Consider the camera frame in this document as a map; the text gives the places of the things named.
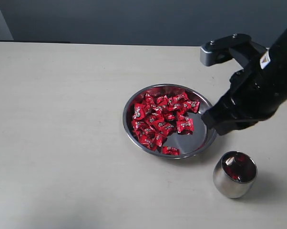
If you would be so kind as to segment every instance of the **white table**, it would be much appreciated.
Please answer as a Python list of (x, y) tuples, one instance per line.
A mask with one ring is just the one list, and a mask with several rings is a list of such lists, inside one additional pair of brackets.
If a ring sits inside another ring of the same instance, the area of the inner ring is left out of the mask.
[[(204, 67), (198, 47), (0, 43), (0, 229), (287, 228), (287, 102), (183, 160), (145, 153), (122, 126), (146, 86), (176, 83), (215, 103), (238, 69)], [(240, 200), (212, 181), (229, 150), (258, 166)]]

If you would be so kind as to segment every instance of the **white label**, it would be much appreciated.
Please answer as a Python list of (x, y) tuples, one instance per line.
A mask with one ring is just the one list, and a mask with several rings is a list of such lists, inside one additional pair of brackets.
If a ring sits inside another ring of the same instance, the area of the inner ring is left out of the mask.
[(264, 69), (271, 62), (271, 58), (269, 58), (268, 51), (264, 53), (264, 55), (260, 58), (260, 67)]

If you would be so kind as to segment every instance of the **metal bowl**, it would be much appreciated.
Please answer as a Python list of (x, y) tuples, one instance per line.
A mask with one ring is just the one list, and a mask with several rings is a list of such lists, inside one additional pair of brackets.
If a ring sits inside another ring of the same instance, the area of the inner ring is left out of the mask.
[[(180, 149), (180, 155), (172, 156), (172, 155), (164, 155), (158, 150), (152, 151), (145, 146), (141, 145), (137, 139), (133, 136), (132, 130), (132, 115), (134, 114), (134, 104), (135, 102), (141, 102), (144, 99), (146, 93), (151, 94), (152, 96), (176, 96), (180, 94), (182, 91), (185, 91), (188, 95), (188, 98), (192, 101), (200, 102), (200, 109), (197, 114), (193, 114), (188, 112), (190, 118), (193, 119), (195, 130), (192, 135), (179, 135), (177, 133), (173, 133), (168, 136), (167, 141), (164, 143), (164, 146), (172, 146)], [(200, 93), (176, 84), (157, 84), (146, 87), (137, 93), (135, 93), (129, 101), (126, 103), (123, 110), (123, 126), (124, 129), (129, 136), (129, 138), (142, 150), (149, 154), (153, 154), (155, 156), (160, 156), (168, 159), (180, 159), (185, 157), (190, 157), (197, 155), (204, 150), (206, 150), (214, 141), (217, 133), (214, 129), (208, 130), (201, 120), (201, 115), (208, 110), (212, 105), (210, 102), (203, 97)]]

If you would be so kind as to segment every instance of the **metal cup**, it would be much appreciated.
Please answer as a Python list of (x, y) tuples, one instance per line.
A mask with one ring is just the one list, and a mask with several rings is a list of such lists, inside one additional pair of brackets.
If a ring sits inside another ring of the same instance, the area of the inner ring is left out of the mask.
[(224, 154), (214, 169), (215, 187), (224, 196), (239, 198), (251, 187), (257, 177), (257, 166), (248, 155), (230, 151)]

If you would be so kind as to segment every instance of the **robotic arm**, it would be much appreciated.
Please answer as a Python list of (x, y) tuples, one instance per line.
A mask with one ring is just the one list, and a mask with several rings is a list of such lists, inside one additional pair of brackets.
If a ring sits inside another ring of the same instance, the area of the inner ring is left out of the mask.
[(287, 29), (269, 50), (245, 34), (234, 34), (201, 46), (206, 66), (235, 59), (242, 70), (230, 78), (230, 88), (202, 115), (207, 128), (219, 135), (269, 119), (287, 99)]

